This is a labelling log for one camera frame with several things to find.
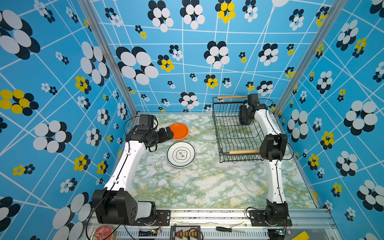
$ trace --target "stack of plates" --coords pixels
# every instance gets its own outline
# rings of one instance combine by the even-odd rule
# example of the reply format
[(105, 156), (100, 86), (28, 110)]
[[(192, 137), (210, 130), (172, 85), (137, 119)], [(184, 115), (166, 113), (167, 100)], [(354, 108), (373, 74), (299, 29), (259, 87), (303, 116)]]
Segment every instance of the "stack of plates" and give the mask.
[(171, 166), (181, 169), (195, 160), (195, 149), (187, 142), (177, 142), (169, 148), (167, 156)]

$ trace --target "metal rail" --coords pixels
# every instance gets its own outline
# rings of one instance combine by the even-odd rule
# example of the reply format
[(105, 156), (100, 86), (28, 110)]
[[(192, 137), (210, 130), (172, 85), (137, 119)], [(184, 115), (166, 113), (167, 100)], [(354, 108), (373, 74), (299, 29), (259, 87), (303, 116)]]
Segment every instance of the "metal rail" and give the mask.
[(97, 16), (95, 14), (95, 11), (93, 9), (92, 3), (89, 0), (79, 0), (79, 4), (81, 9), (83, 10), (85, 17), (88, 21), (88, 23), (92, 27), (92, 33), (94, 34), (97, 43), (99, 44), (101, 50), (103, 51), (103, 55), (105, 59), (107, 60), (108, 66), (111, 69), (111, 72), (116, 80), (116, 83), (119, 87), (119, 90), (124, 97), (127, 106), (129, 110), (131, 111), (133, 116), (137, 115), (137, 109), (135, 104), (133, 103), (133, 100), (131, 96), (129, 95), (127, 85), (125, 84), (125, 81), (122, 77), (122, 74), (119, 70), (118, 65), (115, 62), (115, 59), (113, 57), (113, 53), (108, 45), (107, 39), (105, 38), (105, 35), (103, 33), (103, 30), (101, 29), (101, 26), (99, 24), (99, 21), (97, 19)]

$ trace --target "black cable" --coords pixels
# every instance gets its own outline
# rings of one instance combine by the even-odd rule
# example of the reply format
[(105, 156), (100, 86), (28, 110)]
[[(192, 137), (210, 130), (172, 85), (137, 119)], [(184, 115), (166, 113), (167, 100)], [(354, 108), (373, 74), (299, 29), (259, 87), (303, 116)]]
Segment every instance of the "black cable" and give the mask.
[[(91, 217), (92, 217), (93, 213), (95, 212), (96, 208), (97, 208), (97, 207), (100, 205), (100, 203), (102, 203), (102, 201), (104, 201), (104, 199), (109, 195), (109, 193), (111, 192), (111, 189), (105, 194), (105, 196), (101, 199), (101, 201), (96, 205), (96, 207), (93, 209), (92, 213), (89, 215), (87, 224), (85, 225), (85, 235), (86, 235), (86, 237), (88, 238), (88, 240), (91, 240), (91, 239), (89, 238), (89, 236), (88, 236), (88, 231), (87, 231), (89, 220), (91, 219)], [(102, 240), (106, 240), (107, 238), (109, 238), (109, 237), (110, 237), (110, 236), (117, 230), (117, 228), (115, 228), (115, 230), (113, 230), (113, 232), (112, 232), (111, 234), (109, 234), (108, 237), (106, 237), (106, 238), (104, 238), (104, 239), (102, 239)]]
[(277, 186), (278, 186), (278, 189), (279, 189), (279, 195), (280, 195), (281, 203), (284, 204), (284, 202), (283, 202), (283, 198), (281, 197), (280, 186), (279, 186), (279, 175), (278, 175), (278, 172), (277, 172), (277, 162), (278, 162), (278, 161), (279, 161), (279, 160), (276, 161), (276, 178), (277, 178)]
[(247, 215), (247, 211), (248, 211), (248, 209), (256, 209), (256, 210), (258, 210), (258, 209), (255, 208), (255, 207), (247, 207), (247, 208), (245, 209), (245, 216), (247, 216), (247, 218), (251, 219), (251, 217), (248, 217), (248, 215)]
[[(127, 154), (127, 157), (125, 158), (124, 163), (122, 164), (122, 166), (121, 166), (121, 168), (120, 168), (120, 171), (119, 171), (119, 173), (118, 173), (117, 176), (116, 176), (116, 179), (119, 178), (119, 175), (120, 175), (120, 173), (121, 173), (121, 171), (122, 171), (122, 169), (123, 169), (123, 166), (124, 166), (125, 162), (127, 161), (128, 156), (129, 156), (129, 154)], [(96, 207), (93, 209), (91, 215), (90, 215), (89, 218), (88, 218), (87, 224), (85, 225), (85, 235), (87, 236), (88, 240), (91, 240), (91, 239), (89, 238), (89, 236), (88, 236), (88, 232), (87, 232), (89, 220), (91, 219), (91, 216), (92, 216), (93, 213), (95, 212), (96, 208), (97, 208), (97, 207), (100, 205), (100, 203), (102, 203), (102, 201), (104, 201), (104, 199), (109, 195), (109, 193), (111, 192), (111, 190), (113, 189), (114, 186), (115, 186), (115, 182), (113, 183), (111, 189), (107, 192), (107, 194), (106, 194), (106, 195), (101, 199), (101, 201), (96, 205)], [(113, 232), (112, 232), (108, 237), (110, 237), (110, 236), (116, 231), (116, 229), (113, 230)]]
[[(271, 124), (271, 122), (269, 121), (269, 119), (268, 119), (268, 110), (266, 109), (265, 110), (265, 114), (266, 114), (266, 119), (268, 120), (268, 123), (269, 123), (269, 125), (271, 125), (271, 128), (272, 128), (272, 130), (277, 134), (277, 135), (279, 135), (279, 136), (281, 136), (282, 134), (280, 133), (280, 134), (278, 134), (276, 131), (275, 131), (275, 129), (273, 128), (273, 125)], [(288, 141), (285, 141), (286, 143), (288, 143), (288, 145), (289, 146), (291, 146), (291, 148), (292, 148), (292, 150), (293, 150), (293, 147), (292, 147), (292, 145), (288, 142)], [(293, 158), (293, 153), (292, 153), (292, 157), (291, 158), (288, 158), (288, 159), (282, 159), (282, 160), (291, 160)]]
[(280, 195), (281, 203), (283, 203), (283, 198), (281, 197), (281, 192), (280, 192), (280, 187), (279, 187), (279, 175), (278, 175), (278, 171), (277, 171), (277, 162), (278, 162), (278, 161), (279, 161), (279, 160), (277, 160), (276, 163), (275, 163), (275, 166), (276, 166), (277, 186), (278, 186), (277, 189), (279, 189), (279, 195)]
[(125, 230), (127, 231), (128, 235), (129, 235), (133, 240), (136, 240), (136, 239), (134, 239), (134, 238), (132, 237), (132, 235), (129, 233), (129, 231), (128, 231), (127, 227), (125, 226), (125, 224), (124, 224), (124, 228), (125, 228)]
[(124, 126), (123, 126), (124, 134), (126, 134), (126, 132), (125, 132), (125, 125), (127, 124), (127, 122), (128, 122), (129, 120), (131, 120), (132, 118), (137, 118), (137, 117), (140, 117), (140, 115), (131, 117), (130, 119), (128, 119), (128, 120), (124, 123)]
[(272, 104), (274, 104), (273, 101), (271, 99), (269, 99), (269, 98), (259, 98), (259, 100), (269, 100), (269, 101), (272, 102)]

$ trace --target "black metal basket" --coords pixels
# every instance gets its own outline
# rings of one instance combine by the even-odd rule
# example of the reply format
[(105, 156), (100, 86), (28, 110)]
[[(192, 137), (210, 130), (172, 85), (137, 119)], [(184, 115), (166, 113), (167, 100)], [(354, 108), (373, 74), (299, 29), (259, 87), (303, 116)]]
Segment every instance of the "black metal basket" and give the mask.
[(213, 98), (212, 117), (220, 162), (261, 160), (259, 154), (230, 154), (230, 151), (260, 149), (264, 134), (257, 121), (241, 125), (239, 122), (240, 106), (243, 101), (217, 102)]

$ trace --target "marble tabletop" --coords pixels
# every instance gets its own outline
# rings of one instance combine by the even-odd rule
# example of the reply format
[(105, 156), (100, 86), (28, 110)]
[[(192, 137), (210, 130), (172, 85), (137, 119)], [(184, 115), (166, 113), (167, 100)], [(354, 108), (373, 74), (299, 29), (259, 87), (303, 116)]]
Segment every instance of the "marble tabletop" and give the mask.
[[(219, 162), (212, 114), (155, 114), (159, 128), (184, 123), (196, 152), (194, 162), (184, 169), (168, 163), (170, 140), (148, 152), (139, 162), (131, 195), (136, 201), (154, 201), (157, 208), (265, 208), (268, 195), (263, 161)], [(287, 148), (284, 158), (292, 154)], [(293, 159), (282, 164), (283, 187), (289, 208), (316, 208)]]

